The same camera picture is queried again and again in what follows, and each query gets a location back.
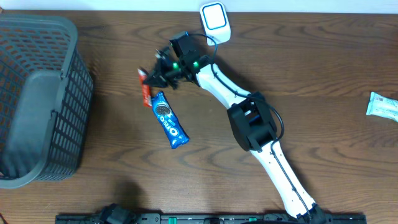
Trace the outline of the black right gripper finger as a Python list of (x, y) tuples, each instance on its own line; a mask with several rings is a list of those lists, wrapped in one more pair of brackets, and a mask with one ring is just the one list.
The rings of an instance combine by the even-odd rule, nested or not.
[(158, 82), (163, 73), (164, 73), (164, 60), (158, 58), (152, 71), (148, 74), (146, 81)]
[(143, 81), (143, 84), (156, 88), (167, 88), (169, 86), (168, 80), (162, 75), (149, 75)]

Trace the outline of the red coffee stick sachet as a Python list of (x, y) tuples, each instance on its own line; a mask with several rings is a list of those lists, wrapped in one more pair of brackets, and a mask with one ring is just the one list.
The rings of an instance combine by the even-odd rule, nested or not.
[(139, 74), (144, 106), (151, 108), (152, 102), (151, 102), (150, 86), (144, 84), (144, 80), (147, 78), (147, 73), (140, 68), (138, 68), (137, 71)]

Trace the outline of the blue Oreo cookie pack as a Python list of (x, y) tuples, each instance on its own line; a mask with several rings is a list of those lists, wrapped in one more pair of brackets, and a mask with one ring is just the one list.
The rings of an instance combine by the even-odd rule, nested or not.
[(164, 92), (158, 92), (151, 98), (152, 111), (170, 142), (170, 147), (176, 149), (189, 142), (190, 138), (182, 128), (179, 120), (169, 105)]

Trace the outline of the white green wipes pack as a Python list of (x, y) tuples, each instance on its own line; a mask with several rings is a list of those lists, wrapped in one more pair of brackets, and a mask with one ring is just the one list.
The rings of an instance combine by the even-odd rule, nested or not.
[(366, 115), (380, 116), (397, 122), (397, 100), (371, 92)]

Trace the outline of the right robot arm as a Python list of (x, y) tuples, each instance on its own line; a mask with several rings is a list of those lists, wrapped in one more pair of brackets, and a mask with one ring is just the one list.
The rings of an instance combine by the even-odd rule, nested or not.
[(225, 108), (236, 142), (263, 166), (276, 187), (285, 211), (304, 223), (326, 223), (326, 215), (306, 192), (282, 152), (284, 122), (259, 92), (243, 90), (215, 63), (214, 55), (202, 55), (193, 34), (181, 33), (158, 50), (153, 70), (143, 81), (156, 88), (177, 89), (184, 79), (211, 93)]

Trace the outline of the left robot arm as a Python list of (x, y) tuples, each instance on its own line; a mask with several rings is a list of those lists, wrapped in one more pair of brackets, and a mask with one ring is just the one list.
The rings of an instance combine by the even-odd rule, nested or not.
[(137, 215), (135, 213), (113, 203), (102, 209), (96, 222), (100, 224), (133, 224), (136, 220)]

